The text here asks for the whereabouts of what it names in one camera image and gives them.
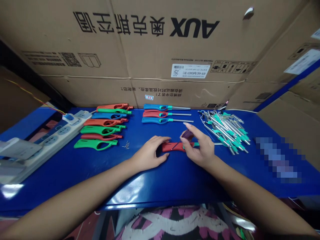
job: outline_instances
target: electrical outlet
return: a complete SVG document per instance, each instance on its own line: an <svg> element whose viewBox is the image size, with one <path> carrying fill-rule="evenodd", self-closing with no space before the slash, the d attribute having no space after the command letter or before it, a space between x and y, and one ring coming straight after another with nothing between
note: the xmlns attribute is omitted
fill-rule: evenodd
<svg viewBox="0 0 320 240"><path fill-rule="evenodd" d="M71 127L69 126L66 126L66 127L63 127L59 130L58 132L58 135L63 135L63 134L66 134L67 132L69 132L71 130Z"/></svg>
<svg viewBox="0 0 320 240"><path fill-rule="evenodd" d="M65 124L64 120L58 123L58 126L53 129L52 132L42 137L42 141L36 142L43 146L43 148L31 156L28 160L21 161L24 170L16 173L15 175L8 176L1 174L0 171L0 183L1 184L19 184L25 180L30 174L32 174L43 163L50 159L56 152L63 148L68 142L70 142L75 136L80 133L80 129L83 123L90 119L92 114L87 111L79 111L74 115L79 118L79 122L73 125L69 123Z"/></svg>
<svg viewBox="0 0 320 240"><path fill-rule="evenodd" d="M56 130L59 130L59 129L62 128L62 127L63 127L62 125L59 125L59 126L56 126L55 129L56 129Z"/></svg>
<svg viewBox="0 0 320 240"><path fill-rule="evenodd" d="M54 144L57 140L58 140L58 136L51 136L43 143L43 145L49 146L51 144Z"/></svg>
<svg viewBox="0 0 320 240"><path fill-rule="evenodd" d="M43 148L41 148L38 152L36 152L35 154L33 154L33 155L32 155L31 157L29 157L27 160L30 160L30 159L38 156L38 155L41 153L42 150L43 150Z"/></svg>

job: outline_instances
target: printed label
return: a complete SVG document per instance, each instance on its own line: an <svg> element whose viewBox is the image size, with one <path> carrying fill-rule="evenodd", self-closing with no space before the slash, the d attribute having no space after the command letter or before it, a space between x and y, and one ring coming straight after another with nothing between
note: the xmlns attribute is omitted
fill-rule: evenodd
<svg viewBox="0 0 320 240"><path fill-rule="evenodd" d="M292 64L284 72L299 75L319 59L320 59L320 51L315 49L310 49L305 55L299 58L294 64Z"/></svg>
<svg viewBox="0 0 320 240"><path fill-rule="evenodd" d="M171 77L206 78L210 65L172 64Z"/></svg>
<svg viewBox="0 0 320 240"><path fill-rule="evenodd" d="M246 74L251 72L257 62L223 61L217 60L211 68L211 73Z"/></svg>
<svg viewBox="0 0 320 240"><path fill-rule="evenodd" d="M320 49L320 43L304 43L288 59L296 60L310 49Z"/></svg>
<svg viewBox="0 0 320 240"><path fill-rule="evenodd" d="M320 28L311 37L320 40Z"/></svg>
<svg viewBox="0 0 320 240"><path fill-rule="evenodd" d="M64 66L64 67L82 67L77 54L82 62L88 67L99 68L101 62L95 53L66 53L66 52L36 52L36 51L22 51L22 53L34 65L41 66Z"/></svg>
<svg viewBox="0 0 320 240"><path fill-rule="evenodd" d="M150 95L145 95L144 98L148 100L153 100L153 96L150 96Z"/></svg>

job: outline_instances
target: blue table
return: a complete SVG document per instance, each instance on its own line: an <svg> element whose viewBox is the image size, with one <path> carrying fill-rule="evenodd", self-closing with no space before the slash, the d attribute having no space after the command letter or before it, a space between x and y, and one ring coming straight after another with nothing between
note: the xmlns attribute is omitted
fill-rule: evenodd
<svg viewBox="0 0 320 240"><path fill-rule="evenodd" d="M76 113L79 110L75 108L70 113ZM241 111L228 112L237 115L245 122L243 126L249 132L248 136L251 139L272 137L281 142L280 137L256 114ZM121 133L124 138L119 139L118 146L108 150L98 152L90 148L73 149L80 135L75 137L27 178L13 197L7 199L1 196L0 215L24 215L59 192L130 158L152 136L170 136L172 142L177 142L181 132L186 129L180 122L169 122L166 125L142 124L142 113L143 110L133 110L129 122L125 123L127 129ZM196 110L188 113L192 113L192 116L174 116L174 118L192 119L196 127L211 135L202 125ZM122 147L127 141L130 143L129 149ZM263 156L258 154L254 141L251 143L250 146L245 145L249 154L240 152L239 155L232 156L224 146L216 146L215 152L231 167L277 197L320 194L320 173L307 161L302 161L297 155L290 153L292 150L286 150L288 154L286 157L292 156L290 164L296 166L301 172L303 182L282 183L281 179L275 177L270 171ZM127 180L105 201L101 209L199 204L228 200L230 200L229 196L211 175L189 160L185 153L174 151L158 168L139 173Z"/></svg>

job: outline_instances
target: patterned clothing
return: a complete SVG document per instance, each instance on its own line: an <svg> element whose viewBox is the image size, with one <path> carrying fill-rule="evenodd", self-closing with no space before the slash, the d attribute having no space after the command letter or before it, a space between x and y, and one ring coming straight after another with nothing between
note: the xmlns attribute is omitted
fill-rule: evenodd
<svg viewBox="0 0 320 240"><path fill-rule="evenodd" d="M180 206L135 217L116 237L116 240L167 239L228 239L238 235L210 210L200 206Z"/></svg>

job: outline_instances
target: cardboard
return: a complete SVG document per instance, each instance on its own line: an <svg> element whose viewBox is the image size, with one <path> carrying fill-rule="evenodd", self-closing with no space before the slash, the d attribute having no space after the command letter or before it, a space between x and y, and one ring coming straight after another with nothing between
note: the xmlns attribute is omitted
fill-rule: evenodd
<svg viewBox="0 0 320 240"><path fill-rule="evenodd" d="M0 36L40 75L128 77L119 36L105 32L100 13L110 14L106 1L3 1Z"/></svg>
<svg viewBox="0 0 320 240"><path fill-rule="evenodd" d="M119 36L132 78L186 80L171 77L172 64L201 64L210 65L202 80L239 82L306 3L114 0L112 6L117 17L127 16L129 21L131 33ZM254 16L243 20L250 7ZM144 24L136 23L135 30L132 22L142 19Z"/></svg>
<svg viewBox="0 0 320 240"><path fill-rule="evenodd" d="M247 77L249 82L288 83L296 75L284 73L310 49L320 49L319 38L311 36L320 28L320 2L308 3Z"/></svg>
<svg viewBox="0 0 320 240"><path fill-rule="evenodd" d="M126 102L143 108L145 103L214 109L221 107L238 84L100 78L45 78L77 107Z"/></svg>
<svg viewBox="0 0 320 240"><path fill-rule="evenodd" d="M292 92L286 92L262 109L258 115L320 171L319 112L319 105Z"/></svg>
<svg viewBox="0 0 320 240"><path fill-rule="evenodd" d="M229 99L238 83L132 80L139 108L164 104L195 109L219 108Z"/></svg>
<svg viewBox="0 0 320 240"><path fill-rule="evenodd" d="M230 98L226 109L252 111L285 85L285 83L241 83Z"/></svg>
<svg viewBox="0 0 320 240"><path fill-rule="evenodd" d="M290 91L320 105L320 68L290 88Z"/></svg>
<svg viewBox="0 0 320 240"><path fill-rule="evenodd" d="M210 66L192 80L239 82L307 2L256 1L243 20L251 0L5 0L0 35L41 75L187 80L172 64L192 64Z"/></svg>
<svg viewBox="0 0 320 240"><path fill-rule="evenodd" d="M6 79L16 82L43 102L50 100L49 97L13 72L10 72L4 67L0 67L0 109L2 112L2 117L0 118L0 133L12 127L42 105L42 103L35 100L30 94L15 84L6 81Z"/></svg>
<svg viewBox="0 0 320 240"><path fill-rule="evenodd" d="M54 88L77 107L129 103L136 107L130 79L45 77Z"/></svg>

